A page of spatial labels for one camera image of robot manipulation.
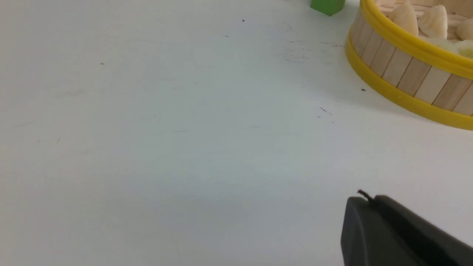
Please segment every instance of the scratch mark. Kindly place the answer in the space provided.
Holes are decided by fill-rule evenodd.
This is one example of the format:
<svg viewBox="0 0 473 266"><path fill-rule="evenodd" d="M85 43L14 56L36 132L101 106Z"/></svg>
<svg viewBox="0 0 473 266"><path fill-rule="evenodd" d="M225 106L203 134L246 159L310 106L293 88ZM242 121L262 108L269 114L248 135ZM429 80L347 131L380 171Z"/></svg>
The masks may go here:
<svg viewBox="0 0 473 266"><path fill-rule="evenodd" d="M330 113L330 112L327 112L327 110L323 109L322 107L320 107L320 109L321 109L322 111L324 111L324 112L328 113L329 115L332 115L332 113Z"/></svg>
<svg viewBox="0 0 473 266"><path fill-rule="evenodd" d="M29 126L29 125L32 125L32 124L34 124L34 122L25 122L25 123L14 124L10 127L10 129L22 128L22 127L26 127L26 126Z"/></svg>
<svg viewBox="0 0 473 266"><path fill-rule="evenodd" d="M86 94L86 93L87 93L87 91L84 90L84 89L74 89L74 90L71 90L71 91L58 93L58 94L55 95L55 97L58 98L58 99L64 99L64 98L69 98L69 97L81 96L81 95Z"/></svg>
<svg viewBox="0 0 473 266"><path fill-rule="evenodd" d="M176 242L176 239L174 238L174 235L170 232L169 236L171 237L171 240L174 244L174 248L176 249L176 256L177 256L177 262L179 266L182 266L182 261L181 261L181 250L179 249L179 245Z"/></svg>

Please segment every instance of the wooden slat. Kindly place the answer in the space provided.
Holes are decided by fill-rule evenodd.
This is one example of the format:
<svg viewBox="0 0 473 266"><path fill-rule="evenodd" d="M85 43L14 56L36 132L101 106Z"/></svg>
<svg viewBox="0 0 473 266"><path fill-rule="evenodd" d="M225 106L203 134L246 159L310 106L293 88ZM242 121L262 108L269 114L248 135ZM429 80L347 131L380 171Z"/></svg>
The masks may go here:
<svg viewBox="0 0 473 266"><path fill-rule="evenodd" d="M453 108L453 111L464 115L473 114L473 84L468 87L465 94L463 94L460 101Z"/></svg>
<svg viewBox="0 0 473 266"><path fill-rule="evenodd" d="M365 51L361 56L361 59L367 66L370 66L375 58L376 52L378 51L379 46L381 45L381 41L383 38L379 35L376 31L373 30L371 33L371 37L368 40L368 44L366 45Z"/></svg>
<svg viewBox="0 0 473 266"><path fill-rule="evenodd" d="M393 57L387 65L386 71L383 74L383 79L389 82L394 87L397 87L401 77L407 69L407 66L412 60L412 56L406 54L400 49L396 49Z"/></svg>
<svg viewBox="0 0 473 266"><path fill-rule="evenodd" d="M397 85L397 88L411 96L414 96L431 67L431 65L425 62L413 58L401 78L401 81Z"/></svg>
<svg viewBox="0 0 473 266"><path fill-rule="evenodd" d="M383 39L369 68L376 75L382 77L395 50L396 47L394 45Z"/></svg>
<svg viewBox="0 0 473 266"><path fill-rule="evenodd" d="M451 73L431 67L414 97L432 104L450 75Z"/></svg>
<svg viewBox="0 0 473 266"><path fill-rule="evenodd" d="M353 24L353 28L351 29L351 44L353 45L353 47L356 47L356 45L358 44L361 31L363 30L363 27L365 26L365 24L366 24L366 20L363 17L363 15L360 13L358 21L355 21L355 23Z"/></svg>
<svg viewBox="0 0 473 266"><path fill-rule="evenodd" d="M365 51L366 45L368 44L369 37L371 36L372 32L373 28L371 27L371 25L369 23L365 23L359 35L358 43L355 45L355 51L358 56L361 57L361 55Z"/></svg>
<svg viewBox="0 0 473 266"><path fill-rule="evenodd" d="M451 111L471 83L469 79L452 74L432 105Z"/></svg>

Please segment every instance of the white table surface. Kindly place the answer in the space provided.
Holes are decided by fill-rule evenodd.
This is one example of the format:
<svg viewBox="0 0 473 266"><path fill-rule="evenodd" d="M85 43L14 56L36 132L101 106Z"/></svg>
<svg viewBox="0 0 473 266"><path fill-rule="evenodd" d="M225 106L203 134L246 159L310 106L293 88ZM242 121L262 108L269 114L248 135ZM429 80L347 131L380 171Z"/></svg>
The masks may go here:
<svg viewBox="0 0 473 266"><path fill-rule="evenodd" d="M359 188L473 244L473 133L358 78L357 4L3 1L0 265L342 266Z"/></svg>

